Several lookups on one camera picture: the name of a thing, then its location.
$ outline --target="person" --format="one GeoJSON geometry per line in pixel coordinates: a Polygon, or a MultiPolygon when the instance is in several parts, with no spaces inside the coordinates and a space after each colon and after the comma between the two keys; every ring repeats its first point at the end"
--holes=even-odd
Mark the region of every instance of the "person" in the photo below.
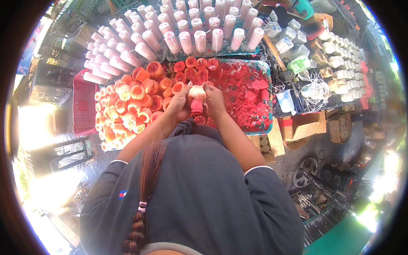
{"type": "Polygon", "coordinates": [[[204,83],[218,130],[183,121],[190,88],[174,95],[92,186],[80,214],[85,252],[302,254],[295,204],[226,112],[221,91],[204,83]]]}

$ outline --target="red plastic basket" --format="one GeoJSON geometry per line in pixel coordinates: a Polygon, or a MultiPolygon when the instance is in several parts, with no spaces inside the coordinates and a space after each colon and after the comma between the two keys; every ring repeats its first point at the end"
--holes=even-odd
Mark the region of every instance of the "red plastic basket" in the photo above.
{"type": "Polygon", "coordinates": [[[99,91],[96,83],[85,81],[82,76],[89,69],[80,71],[74,78],[73,91],[73,131],[76,137],[97,133],[95,128],[95,93],[99,91]]]}

